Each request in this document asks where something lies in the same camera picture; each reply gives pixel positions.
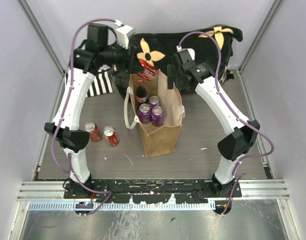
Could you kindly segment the red cola can back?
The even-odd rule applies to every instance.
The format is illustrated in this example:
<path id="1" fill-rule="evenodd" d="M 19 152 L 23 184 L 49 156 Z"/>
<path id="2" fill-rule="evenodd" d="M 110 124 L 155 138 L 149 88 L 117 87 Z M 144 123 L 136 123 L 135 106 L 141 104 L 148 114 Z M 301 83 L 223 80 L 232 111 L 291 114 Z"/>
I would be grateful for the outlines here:
<path id="1" fill-rule="evenodd" d="M 148 64 L 143 59 L 140 59 L 140 64 L 143 67 L 143 70 L 138 72 L 137 75 L 148 81 L 151 81 L 157 76 L 157 69 L 154 66 Z"/>

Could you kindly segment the red cola can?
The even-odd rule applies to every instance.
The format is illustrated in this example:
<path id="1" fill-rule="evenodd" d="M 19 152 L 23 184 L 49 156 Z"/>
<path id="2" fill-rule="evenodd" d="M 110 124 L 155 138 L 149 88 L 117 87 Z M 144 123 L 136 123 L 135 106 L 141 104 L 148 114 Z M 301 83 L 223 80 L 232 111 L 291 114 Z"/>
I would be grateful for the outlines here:
<path id="1" fill-rule="evenodd" d="M 117 131 L 112 126 L 106 126 L 103 129 L 103 137 L 108 141 L 111 147 L 115 147 L 119 143 L 119 138 L 117 136 Z"/>
<path id="2" fill-rule="evenodd" d="M 137 75 L 148 81 L 151 81 L 157 76 L 157 69 L 154 66 L 148 64 L 143 59 L 140 59 L 140 64 L 143 67 L 143 70 L 138 72 Z"/>
<path id="3" fill-rule="evenodd" d="M 101 139 L 100 130 L 95 123 L 87 122 L 85 124 L 85 131 L 89 133 L 91 141 L 98 142 Z"/>

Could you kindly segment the purple grape can back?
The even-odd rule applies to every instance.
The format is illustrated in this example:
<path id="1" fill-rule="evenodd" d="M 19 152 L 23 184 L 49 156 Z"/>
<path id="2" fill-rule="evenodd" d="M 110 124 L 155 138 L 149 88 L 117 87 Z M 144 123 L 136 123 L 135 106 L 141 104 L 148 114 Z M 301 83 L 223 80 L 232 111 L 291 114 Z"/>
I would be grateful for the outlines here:
<path id="1" fill-rule="evenodd" d="M 160 99 L 158 96 L 153 95 L 150 96 L 150 98 L 148 99 L 148 104 L 150 106 L 150 108 L 154 108 L 156 106 L 160 106 Z"/>

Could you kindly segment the purple grape can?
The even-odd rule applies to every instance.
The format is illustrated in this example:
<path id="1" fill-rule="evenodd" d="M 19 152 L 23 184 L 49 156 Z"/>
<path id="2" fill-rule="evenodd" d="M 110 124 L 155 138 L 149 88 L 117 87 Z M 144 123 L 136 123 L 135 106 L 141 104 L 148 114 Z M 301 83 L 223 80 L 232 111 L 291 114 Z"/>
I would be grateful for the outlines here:
<path id="1" fill-rule="evenodd" d="M 151 123 L 155 127 L 162 126 L 164 123 L 164 111 L 161 106 L 155 106 L 151 111 Z"/>
<path id="2" fill-rule="evenodd" d="M 143 103 L 139 106 L 138 114 L 142 124 L 149 124 L 151 122 L 151 108 L 147 103 Z"/>
<path id="3" fill-rule="evenodd" d="M 148 99 L 148 104 L 150 106 L 150 108 L 154 108 L 156 106 L 160 106 L 160 99 L 158 96 L 153 95 L 150 96 L 150 98 Z"/>

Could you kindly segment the glass cola bottle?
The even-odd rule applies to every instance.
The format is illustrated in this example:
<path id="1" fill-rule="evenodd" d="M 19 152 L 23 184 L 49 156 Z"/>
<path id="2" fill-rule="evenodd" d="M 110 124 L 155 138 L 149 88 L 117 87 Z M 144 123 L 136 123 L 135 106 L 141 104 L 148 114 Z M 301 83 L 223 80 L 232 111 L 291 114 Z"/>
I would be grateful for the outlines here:
<path id="1" fill-rule="evenodd" d="M 143 86 L 143 80 L 137 80 L 138 87 L 136 89 L 136 101 L 138 104 L 145 104 L 147 103 L 147 91 Z"/>

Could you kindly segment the purple grape can front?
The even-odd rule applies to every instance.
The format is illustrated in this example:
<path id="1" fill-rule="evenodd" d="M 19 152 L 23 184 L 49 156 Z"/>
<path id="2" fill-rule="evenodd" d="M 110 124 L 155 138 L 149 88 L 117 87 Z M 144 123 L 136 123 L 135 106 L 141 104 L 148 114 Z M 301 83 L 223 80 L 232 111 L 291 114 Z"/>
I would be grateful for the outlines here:
<path id="1" fill-rule="evenodd" d="M 161 106 L 155 106 L 151 111 L 151 123 L 155 127 L 162 126 L 164 123 L 164 111 Z"/>

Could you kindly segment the brown jute canvas bag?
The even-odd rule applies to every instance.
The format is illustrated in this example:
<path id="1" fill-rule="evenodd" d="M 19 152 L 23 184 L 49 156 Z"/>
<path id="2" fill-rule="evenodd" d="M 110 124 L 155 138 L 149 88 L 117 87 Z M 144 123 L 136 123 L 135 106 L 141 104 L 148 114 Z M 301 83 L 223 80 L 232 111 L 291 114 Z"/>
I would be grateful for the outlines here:
<path id="1" fill-rule="evenodd" d="M 132 74 L 129 77 L 128 87 L 124 100 L 124 121 L 128 129 L 139 126 L 146 157 L 157 157 L 175 152 L 175 145 L 182 128 L 182 120 L 185 117 L 185 107 L 177 88 L 167 88 L 167 76 L 160 70 L 152 80 L 144 80 L 143 85 L 148 97 L 158 96 L 164 111 L 162 126 L 154 126 L 151 123 L 143 124 L 139 120 L 136 107 L 137 80 L 140 76 Z"/>

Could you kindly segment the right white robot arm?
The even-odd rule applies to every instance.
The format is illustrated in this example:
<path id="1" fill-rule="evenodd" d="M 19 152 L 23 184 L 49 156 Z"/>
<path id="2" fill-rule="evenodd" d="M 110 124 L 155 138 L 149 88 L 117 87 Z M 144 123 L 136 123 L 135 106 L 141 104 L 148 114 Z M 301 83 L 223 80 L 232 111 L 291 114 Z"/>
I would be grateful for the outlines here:
<path id="1" fill-rule="evenodd" d="M 241 113 L 215 79 L 211 67 L 205 62 L 197 64 L 194 58 L 195 51 L 190 48 L 178 49 L 171 56 L 167 87 L 195 90 L 220 121 L 226 136 L 217 144 L 221 159 L 210 189 L 216 196 L 223 197 L 234 183 L 239 160 L 254 145 L 260 124 Z"/>

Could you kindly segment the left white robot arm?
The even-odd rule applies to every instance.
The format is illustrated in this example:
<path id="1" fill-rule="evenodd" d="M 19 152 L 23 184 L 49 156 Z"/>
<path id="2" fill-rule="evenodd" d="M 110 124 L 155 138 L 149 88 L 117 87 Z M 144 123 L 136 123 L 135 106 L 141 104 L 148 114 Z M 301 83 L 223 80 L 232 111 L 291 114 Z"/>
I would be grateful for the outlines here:
<path id="1" fill-rule="evenodd" d="M 87 92 L 99 75 L 100 67 L 107 65 L 128 73 L 136 73 L 138 64 L 135 57 L 136 47 L 130 44 L 135 29 L 115 20 L 114 43 L 108 43 L 108 25 L 99 20 L 81 25 L 75 32 L 71 47 L 69 69 L 65 91 L 58 111 L 44 130 L 52 136 L 52 144 L 58 142 L 68 159 L 68 168 L 59 165 L 62 172 L 68 173 L 63 187 L 66 192 L 88 198 L 97 194 L 87 166 L 86 146 L 90 135 L 79 128 L 80 115 Z"/>

